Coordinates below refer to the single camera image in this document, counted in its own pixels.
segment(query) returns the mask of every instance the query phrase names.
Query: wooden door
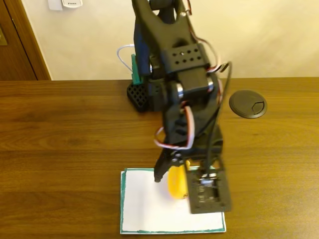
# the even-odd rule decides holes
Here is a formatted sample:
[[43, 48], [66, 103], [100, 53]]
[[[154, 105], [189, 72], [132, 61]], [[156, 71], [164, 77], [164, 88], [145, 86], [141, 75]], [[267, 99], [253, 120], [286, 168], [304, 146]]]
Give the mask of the wooden door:
[[7, 46], [0, 46], [0, 81], [36, 81], [35, 73], [3, 0], [0, 0], [0, 27], [7, 41]]

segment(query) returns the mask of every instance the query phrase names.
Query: green border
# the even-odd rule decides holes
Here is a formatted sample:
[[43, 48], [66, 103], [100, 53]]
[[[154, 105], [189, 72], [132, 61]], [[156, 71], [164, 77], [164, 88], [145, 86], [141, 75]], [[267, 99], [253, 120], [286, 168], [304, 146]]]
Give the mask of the green border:
[[182, 232], [149, 232], [149, 231], [124, 231], [123, 230], [123, 207], [124, 207], [124, 200], [125, 200], [125, 187], [126, 187], [126, 172], [127, 171], [154, 171], [153, 168], [126, 168], [124, 172], [121, 172], [121, 234], [128, 233], [128, 234], [190, 234], [190, 233], [223, 233], [225, 232], [225, 224], [224, 224], [224, 215], [221, 213], [221, 220], [223, 223], [223, 228], [220, 229], [213, 229], [213, 230], [203, 230], [203, 231], [182, 231]]

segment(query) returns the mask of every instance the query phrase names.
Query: wall switch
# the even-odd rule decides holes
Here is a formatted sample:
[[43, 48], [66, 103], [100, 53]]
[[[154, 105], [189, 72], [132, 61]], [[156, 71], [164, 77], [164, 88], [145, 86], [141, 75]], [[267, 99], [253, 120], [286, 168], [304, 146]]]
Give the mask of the wall switch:
[[49, 9], [54, 11], [62, 11], [62, 2], [61, 0], [48, 0], [49, 2]]
[[83, 5], [82, 0], [62, 0], [63, 6], [69, 8], [77, 8]]

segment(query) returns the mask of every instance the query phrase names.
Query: black grommet cap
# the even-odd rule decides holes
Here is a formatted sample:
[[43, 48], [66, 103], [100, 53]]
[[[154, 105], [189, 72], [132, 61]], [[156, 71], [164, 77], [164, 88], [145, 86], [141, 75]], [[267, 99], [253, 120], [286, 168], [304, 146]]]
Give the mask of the black grommet cap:
[[265, 98], [249, 90], [235, 92], [229, 99], [229, 106], [237, 115], [249, 119], [258, 118], [267, 111]]

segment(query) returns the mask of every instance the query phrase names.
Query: robotic arm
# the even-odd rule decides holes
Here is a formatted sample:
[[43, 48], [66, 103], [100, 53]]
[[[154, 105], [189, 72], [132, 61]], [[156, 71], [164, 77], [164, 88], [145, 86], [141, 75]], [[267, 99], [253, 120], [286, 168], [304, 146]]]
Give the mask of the robotic arm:
[[[132, 3], [136, 63], [143, 84], [129, 85], [128, 96], [139, 112], [162, 111], [163, 128], [158, 132], [164, 130], [166, 135], [164, 142], [156, 139], [163, 150], [154, 167], [155, 181], [160, 182], [172, 166], [185, 165], [191, 212], [229, 211], [223, 137], [217, 125], [222, 89], [215, 72], [209, 73], [209, 59], [188, 11], [182, 0]], [[186, 167], [190, 159], [198, 162], [197, 170]], [[217, 162], [219, 167], [212, 168]]]

